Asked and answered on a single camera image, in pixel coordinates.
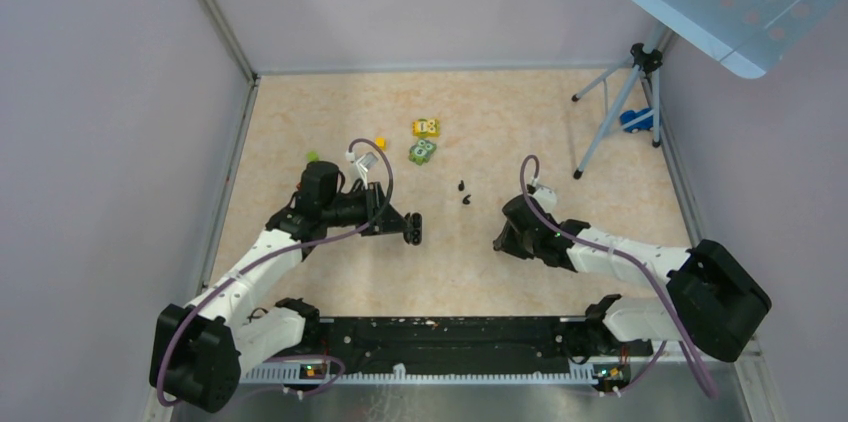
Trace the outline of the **black earbud charging case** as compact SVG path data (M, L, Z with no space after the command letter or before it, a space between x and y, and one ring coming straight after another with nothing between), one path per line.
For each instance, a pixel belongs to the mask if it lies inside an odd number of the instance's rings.
M423 217L418 212L408 213L404 217L404 241L412 246L418 246L423 239Z

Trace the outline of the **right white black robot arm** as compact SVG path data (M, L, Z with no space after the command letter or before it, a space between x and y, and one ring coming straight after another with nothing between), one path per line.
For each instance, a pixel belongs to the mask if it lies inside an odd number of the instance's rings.
M634 340L690 340L702 353L736 361L772 308L764 289L722 244L663 247L613 236L591 224L556 222L534 197L518 195L502 213L506 223L493 247L522 260L575 273L612 277L646 289L653 298L609 295L591 306L589 346L612 354Z

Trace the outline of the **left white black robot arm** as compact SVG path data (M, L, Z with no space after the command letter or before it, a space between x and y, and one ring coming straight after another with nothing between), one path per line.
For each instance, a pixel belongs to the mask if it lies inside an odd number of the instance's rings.
M274 213L245 255L217 282L184 306L170 304L156 322L149 382L158 402L180 402L208 413L220 411L241 378L290 348L308 355L319 346L314 310L298 301L249 316L258 302L318 246L329 244L331 228L343 240L354 235L402 235L423 239L423 218L400 214L390 191L358 179L343 191L344 176L331 162L306 165L291 201Z

